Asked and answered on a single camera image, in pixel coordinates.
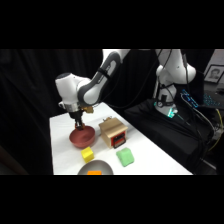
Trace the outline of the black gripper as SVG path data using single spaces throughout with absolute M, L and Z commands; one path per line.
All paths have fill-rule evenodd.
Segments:
M 82 115 L 83 115 L 82 111 L 70 112 L 69 115 L 72 119 L 75 120 L 75 129 L 79 130 L 80 127 L 81 130 L 85 129 L 85 123 L 82 122 L 81 126 L 79 124 L 79 122 L 82 121 Z

